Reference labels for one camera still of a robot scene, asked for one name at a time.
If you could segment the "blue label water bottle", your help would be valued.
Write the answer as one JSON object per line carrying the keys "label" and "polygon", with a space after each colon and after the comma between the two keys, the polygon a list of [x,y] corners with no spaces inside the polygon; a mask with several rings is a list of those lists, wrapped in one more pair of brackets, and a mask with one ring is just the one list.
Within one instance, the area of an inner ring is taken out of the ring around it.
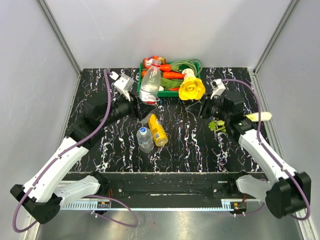
{"label": "blue label water bottle", "polygon": [[154,140],[151,131],[147,127],[141,127],[136,134],[140,150],[146,154],[154,148]]}

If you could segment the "red label water bottle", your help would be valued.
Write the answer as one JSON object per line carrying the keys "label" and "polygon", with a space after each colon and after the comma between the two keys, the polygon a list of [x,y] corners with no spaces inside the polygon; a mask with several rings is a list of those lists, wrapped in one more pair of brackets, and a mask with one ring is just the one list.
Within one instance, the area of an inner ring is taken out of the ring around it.
{"label": "red label water bottle", "polygon": [[149,69],[146,71],[139,91],[139,99],[148,105],[155,105],[159,87],[161,85],[161,61],[153,59]]}

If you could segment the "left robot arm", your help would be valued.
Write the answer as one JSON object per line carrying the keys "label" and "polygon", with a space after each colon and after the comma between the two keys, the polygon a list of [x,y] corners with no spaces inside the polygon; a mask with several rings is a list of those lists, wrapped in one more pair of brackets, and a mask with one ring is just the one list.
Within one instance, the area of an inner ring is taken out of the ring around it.
{"label": "left robot arm", "polygon": [[70,126],[67,136],[45,166],[25,184],[15,184],[11,188],[10,193],[19,202],[18,207],[24,207],[38,223],[46,224],[73,201],[109,194],[110,181],[97,171],[65,187],[58,184],[101,140],[105,127],[127,116],[142,121],[154,110],[156,102],[155,98],[140,99],[133,94],[119,95],[115,100],[87,100],[83,113]]}

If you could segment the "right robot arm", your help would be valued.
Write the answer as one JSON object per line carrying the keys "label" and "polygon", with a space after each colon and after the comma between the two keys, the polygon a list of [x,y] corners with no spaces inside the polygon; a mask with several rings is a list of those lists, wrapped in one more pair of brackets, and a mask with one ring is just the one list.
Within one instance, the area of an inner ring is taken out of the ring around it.
{"label": "right robot arm", "polygon": [[239,198],[250,195],[266,204],[277,219],[306,209],[310,215],[311,178],[289,166],[266,142],[244,113],[244,101],[238,92],[226,92],[219,97],[204,96],[186,110],[195,117],[224,121],[229,137],[245,149],[263,170],[266,181],[241,173],[227,186],[228,194]]}

